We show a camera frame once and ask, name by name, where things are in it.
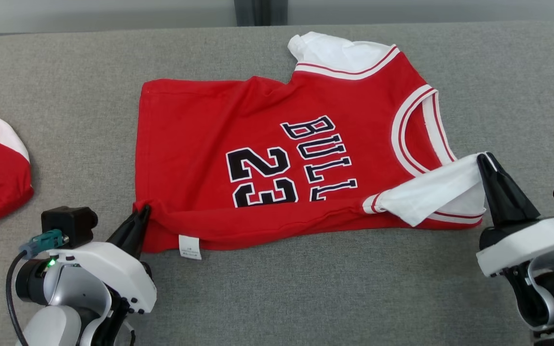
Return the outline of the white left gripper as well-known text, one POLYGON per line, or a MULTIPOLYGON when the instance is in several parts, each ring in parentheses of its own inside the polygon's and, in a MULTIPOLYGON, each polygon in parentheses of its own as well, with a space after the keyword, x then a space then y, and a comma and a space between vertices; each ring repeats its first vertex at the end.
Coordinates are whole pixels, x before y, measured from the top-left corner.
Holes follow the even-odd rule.
POLYGON ((59 263, 77 264, 121 298, 127 298, 134 311, 150 313, 157 300, 157 289, 140 259, 151 206, 133 212, 106 242, 90 242, 75 249, 51 249, 59 263))

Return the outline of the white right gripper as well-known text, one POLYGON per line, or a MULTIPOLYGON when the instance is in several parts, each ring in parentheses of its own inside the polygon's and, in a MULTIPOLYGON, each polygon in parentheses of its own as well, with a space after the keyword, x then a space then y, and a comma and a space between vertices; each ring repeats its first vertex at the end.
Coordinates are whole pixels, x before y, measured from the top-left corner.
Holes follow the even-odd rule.
MULTIPOLYGON (((541 214, 492 153, 477 156, 477 165, 494 226, 531 222, 541 214)), ((490 277, 554 250, 554 218, 544 219, 477 252, 478 265, 490 277)))

